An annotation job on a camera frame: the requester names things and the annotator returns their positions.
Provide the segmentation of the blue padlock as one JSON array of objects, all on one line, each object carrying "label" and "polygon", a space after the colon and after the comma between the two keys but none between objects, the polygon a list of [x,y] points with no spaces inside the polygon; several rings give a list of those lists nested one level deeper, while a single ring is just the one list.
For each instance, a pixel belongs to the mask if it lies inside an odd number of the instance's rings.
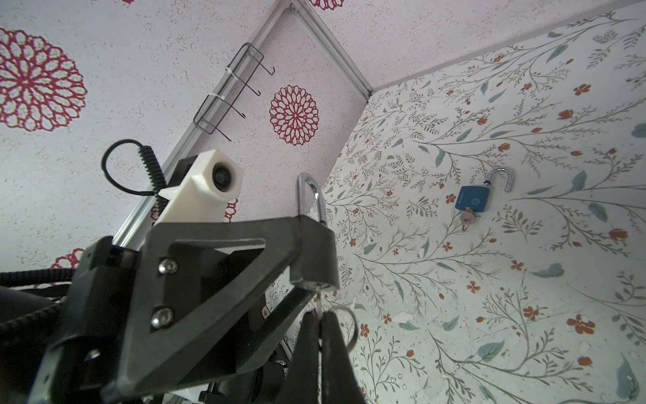
[{"label": "blue padlock", "polygon": [[455,209],[459,211],[470,211],[472,213],[483,213],[486,210],[491,194],[491,185],[497,175],[506,179],[504,191],[511,193],[515,183],[515,173],[511,168],[493,168],[487,175],[482,185],[464,186],[459,191],[455,201]]}]

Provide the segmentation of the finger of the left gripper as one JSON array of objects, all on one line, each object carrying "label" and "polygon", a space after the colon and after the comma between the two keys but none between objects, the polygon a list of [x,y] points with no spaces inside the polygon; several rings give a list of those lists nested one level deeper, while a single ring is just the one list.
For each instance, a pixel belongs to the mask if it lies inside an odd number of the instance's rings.
[{"label": "finger of the left gripper", "polygon": [[316,223],[305,215],[160,223],[141,249],[106,402],[261,368],[316,288]]}]

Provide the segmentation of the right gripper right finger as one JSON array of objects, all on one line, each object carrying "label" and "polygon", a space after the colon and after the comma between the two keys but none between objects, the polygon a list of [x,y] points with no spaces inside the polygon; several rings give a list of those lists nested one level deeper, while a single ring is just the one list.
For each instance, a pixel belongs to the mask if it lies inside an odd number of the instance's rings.
[{"label": "right gripper right finger", "polygon": [[334,314],[325,314],[321,325],[321,402],[364,404],[363,393],[345,352]]}]

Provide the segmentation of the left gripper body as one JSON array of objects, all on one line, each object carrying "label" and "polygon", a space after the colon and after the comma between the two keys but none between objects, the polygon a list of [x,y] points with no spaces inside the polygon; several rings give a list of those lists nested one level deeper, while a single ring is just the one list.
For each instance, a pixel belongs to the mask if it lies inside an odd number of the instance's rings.
[{"label": "left gripper body", "polygon": [[[126,403],[146,397],[124,402],[106,402],[101,397],[119,365],[140,252],[116,247],[109,237],[85,252],[40,363],[30,402]],[[272,402],[283,382],[275,351],[257,370],[198,385],[206,387],[206,401]]]}]

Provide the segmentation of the black padlock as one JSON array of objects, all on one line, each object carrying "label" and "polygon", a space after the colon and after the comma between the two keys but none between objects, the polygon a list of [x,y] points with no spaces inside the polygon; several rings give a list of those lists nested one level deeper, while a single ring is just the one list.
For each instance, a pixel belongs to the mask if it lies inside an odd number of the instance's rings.
[{"label": "black padlock", "polygon": [[[314,196],[316,219],[307,215],[307,190]],[[296,200],[299,254],[290,266],[289,281],[292,285],[309,291],[336,291],[341,284],[335,235],[327,226],[326,201],[321,187],[309,173],[301,173],[297,177]]]}]

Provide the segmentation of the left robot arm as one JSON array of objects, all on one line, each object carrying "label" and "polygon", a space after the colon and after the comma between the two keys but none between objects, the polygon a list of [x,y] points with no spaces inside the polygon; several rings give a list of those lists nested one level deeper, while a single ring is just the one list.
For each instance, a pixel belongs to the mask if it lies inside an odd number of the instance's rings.
[{"label": "left robot arm", "polygon": [[316,288],[338,283],[332,231],[300,215],[159,223],[77,269],[1,276],[3,402],[126,403],[222,382],[256,395]]}]

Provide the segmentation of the silver key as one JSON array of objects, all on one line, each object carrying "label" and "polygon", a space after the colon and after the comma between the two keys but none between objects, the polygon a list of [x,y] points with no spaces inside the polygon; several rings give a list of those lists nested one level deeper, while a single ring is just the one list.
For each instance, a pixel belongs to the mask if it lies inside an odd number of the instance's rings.
[{"label": "silver key", "polygon": [[459,216],[459,220],[462,224],[462,231],[466,232],[469,227],[474,225],[476,219],[477,215],[471,209],[464,210]]},{"label": "silver key", "polygon": [[335,325],[340,329],[345,352],[347,354],[353,352],[360,335],[360,326],[354,311],[347,306],[331,306],[325,311],[322,303],[322,288],[320,285],[316,287],[314,311],[320,325],[322,325],[325,314],[334,314],[336,316]]}]

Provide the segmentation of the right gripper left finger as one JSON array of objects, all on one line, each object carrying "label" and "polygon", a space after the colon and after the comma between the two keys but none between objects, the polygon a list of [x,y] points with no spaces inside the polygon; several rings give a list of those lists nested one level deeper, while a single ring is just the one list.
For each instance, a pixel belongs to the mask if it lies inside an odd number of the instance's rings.
[{"label": "right gripper left finger", "polygon": [[318,402],[320,320],[314,311],[302,317],[299,335],[277,403]]}]

